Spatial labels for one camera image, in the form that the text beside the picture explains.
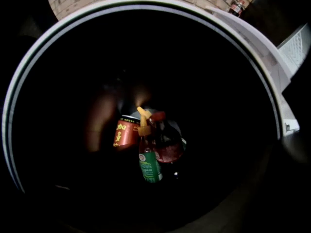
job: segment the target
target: bottle label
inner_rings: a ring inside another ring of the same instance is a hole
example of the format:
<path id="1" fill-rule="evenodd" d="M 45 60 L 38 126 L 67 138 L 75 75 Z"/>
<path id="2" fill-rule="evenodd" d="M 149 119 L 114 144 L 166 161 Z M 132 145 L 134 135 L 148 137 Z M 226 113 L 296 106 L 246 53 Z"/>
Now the bottle label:
<path id="1" fill-rule="evenodd" d="M 156 159 L 162 163 L 177 161 L 182 156 L 182 154 L 183 148 L 179 143 L 155 150 Z"/>
<path id="2" fill-rule="evenodd" d="M 155 152 L 140 153 L 139 164 L 147 182 L 156 183 L 162 179 L 161 167 L 156 161 Z"/>

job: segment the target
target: can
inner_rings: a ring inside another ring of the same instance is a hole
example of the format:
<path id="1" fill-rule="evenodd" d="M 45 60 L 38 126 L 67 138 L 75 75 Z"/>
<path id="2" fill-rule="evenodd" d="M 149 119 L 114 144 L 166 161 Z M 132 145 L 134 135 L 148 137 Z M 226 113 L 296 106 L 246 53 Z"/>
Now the can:
<path id="1" fill-rule="evenodd" d="M 124 150 L 132 145 L 138 145 L 138 127 L 140 120 L 133 116 L 122 115 L 118 121 L 113 141 L 115 150 Z"/>

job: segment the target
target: bottle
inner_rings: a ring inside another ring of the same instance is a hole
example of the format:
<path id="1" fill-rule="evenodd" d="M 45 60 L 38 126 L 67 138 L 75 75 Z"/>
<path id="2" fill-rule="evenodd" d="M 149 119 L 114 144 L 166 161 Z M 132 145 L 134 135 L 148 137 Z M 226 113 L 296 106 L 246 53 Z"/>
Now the bottle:
<path id="1" fill-rule="evenodd" d="M 151 126 L 147 125 L 145 116 L 140 118 L 139 165 L 147 182 L 156 183 L 162 179 L 161 167 L 156 161 L 155 145 L 151 135 Z"/>
<path id="2" fill-rule="evenodd" d="M 244 4 L 245 2 L 243 0 L 239 0 L 238 3 L 235 2 L 232 4 L 228 12 L 236 17 L 240 17 L 241 13 L 244 11 Z"/>
<path id="3" fill-rule="evenodd" d="M 155 155 L 163 177 L 179 179 L 182 169 L 180 158 L 184 153 L 181 135 L 168 123 L 164 111 L 153 113 L 149 120 L 155 126 Z"/>

